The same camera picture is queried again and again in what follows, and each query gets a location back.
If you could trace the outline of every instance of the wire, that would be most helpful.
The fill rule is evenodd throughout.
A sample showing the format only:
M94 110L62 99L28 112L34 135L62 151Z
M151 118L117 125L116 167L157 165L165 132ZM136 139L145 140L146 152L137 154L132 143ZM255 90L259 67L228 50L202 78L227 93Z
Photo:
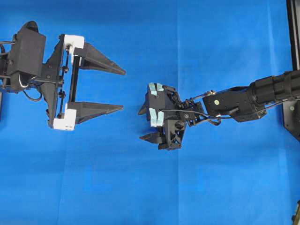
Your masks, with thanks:
M288 101L288 100L282 100L282 101L277 102L277 103L275 103L275 104L273 104L273 105L269 105L269 106L266 107L266 108L263 108L263 109L261 109L261 110L255 111L254 113L246 114L245 116L251 116L251 115L254 115L254 114L256 114L256 113L261 113L261 112L263 112L263 111L266 111L267 109L271 109L271 108L274 108L274 107L276 107L276 106L278 106L278 105L281 105L281 104L283 104L283 103L286 102L286 101Z
M190 111L190 110L182 110L182 109L164 109L164 110L160 110L162 112L184 112L184 113L196 113L202 116L209 116L212 117L214 119L222 119L222 120L226 120L226 119L232 119L232 117L218 117L218 116L212 116L206 113L202 113L202 112L196 112L196 111Z
M278 105L281 105L283 104L284 102L286 102L287 100L283 100L283 101L280 101L278 103L275 103L273 105L270 105L266 108L263 108L261 110L258 110L258 111L255 111L254 113L250 113L250 114L245 114L244 116L251 116L251 115L254 115L256 113L261 113L261 112L264 112L268 109L271 109L273 107L276 107ZM184 113L196 113L196 114L199 114L199 115L202 115L202 116L208 116L208 117L211 117L213 119L220 119L220 120L226 120L226 119L233 119L232 117L218 117L218 116L212 116L212 115L209 115L209 114L206 114L206 113L202 113L202 112L196 112L196 111L190 111L190 110L181 110L181 109L165 109L165 110L160 110L162 112L184 112Z
M13 41L0 41L0 45L14 45L15 42Z
M24 92L25 96L26 96L30 101L33 101L33 102L39 102L39 101L42 99L43 94L42 94L42 92L41 92L39 86L37 86L35 83L33 83L33 85L36 86L36 89L37 89L37 91L38 91L39 94L40 94L40 96L39 96L38 98L32 98L32 97L30 97L30 96L27 94L27 92L26 92L25 90L23 90L23 92Z
M28 81L28 84L27 85L23 85L22 81L21 81L21 78L20 78L20 74L19 74L19 83L20 83L20 86L22 88L27 88L29 86L30 82L33 81L33 80L35 80L36 78L37 78L37 76L34 76L34 77L30 78L29 81Z

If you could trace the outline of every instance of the black cable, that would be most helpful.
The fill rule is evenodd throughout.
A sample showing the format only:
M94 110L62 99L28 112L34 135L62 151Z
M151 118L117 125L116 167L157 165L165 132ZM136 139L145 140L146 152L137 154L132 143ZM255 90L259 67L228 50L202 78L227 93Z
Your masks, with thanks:
M263 111L265 111L265 110L267 110L267 109L271 109L271 108L274 108L275 106L281 105L281 104L283 104L283 103L286 102L286 101L288 101L288 100L284 100L284 101L277 102L277 103L275 103L275 104L273 104L273 105L270 105L270 106L268 106L268 107L266 107L266 108L264 108L264 109L255 111L254 113L246 114L245 116L252 116L252 115L254 115L254 114L256 114L256 113L261 113L261 112L263 112Z
M261 113L265 110L268 110L268 109L271 109L275 106L278 106L278 105L281 105L283 104L284 102L286 102L287 100L284 100L284 101L280 101L280 102L277 102L273 105L270 105L264 109L261 109L261 110L258 110L258 111L255 111L254 113L251 113L251 114L245 114L244 116L251 116L251 115L254 115L256 113ZM196 113L196 114L199 114L199 115L202 115L202 116L208 116L208 117L211 117L211 118L214 118L215 120L216 119L219 119L219 120L225 120L225 119L233 119L232 117L218 117L218 116L212 116L212 115L209 115L209 114L206 114L206 113L202 113L202 112L196 112L196 111L189 111L189 110L181 110L181 109L165 109L165 110L160 110L162 112L170 112L170 111L174 111L174 112L184 112L184 113Z
M212 117L214 119L232 119L232 117L218 117L218 116L212 116L206 113L202 113L202 112L196 112L196 111L190 111L190 110L182 110L182 109L164 109L164 110L160 110L162 112L170 112L170 111L174 111L174 112L184 112L184 113L196 113L202 116L208 116L208 117Z
M1 53L5 53L5 48L3 45L0 44Z
M30 97L30 96L27 94L27 92L26 92L25 90L23 90L23 92L24 92L25 96L26 96L30 101L33 101L33 102L39 102L39 101L42 99L43 94L42 94L42 92L41 92L39 86L37 86L35 83L33 83L33 85L36 86L36 89L37 89L37 91L38 91L39 94L40 94L40 96L39 96L38 98L32 98L32 97Z

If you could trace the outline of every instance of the black bracket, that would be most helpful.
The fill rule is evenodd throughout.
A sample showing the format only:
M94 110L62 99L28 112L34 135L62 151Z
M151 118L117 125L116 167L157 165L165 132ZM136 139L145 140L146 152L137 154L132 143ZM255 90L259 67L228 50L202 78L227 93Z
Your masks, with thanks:
M300 0L287 0L287 14L290 30L292 68L300 69ZM286 101L283 104L284 127L300 141L300 103Z

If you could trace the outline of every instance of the blue fabric surface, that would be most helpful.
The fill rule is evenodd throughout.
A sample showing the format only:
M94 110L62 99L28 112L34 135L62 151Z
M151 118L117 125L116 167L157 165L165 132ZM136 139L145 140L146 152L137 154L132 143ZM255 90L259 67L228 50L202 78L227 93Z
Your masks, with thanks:
M281 108L261 120L188 128L181 150L138 137L147 84L182 99L292 69L285 0L23 1L2 4L1 40L29 20L86 40L127 71L80 71L78 101L124 105L74 132L49 129L46 103L4 95L0 224L291 223L300 199L299 143ZM65 89L69 88L70 73Z

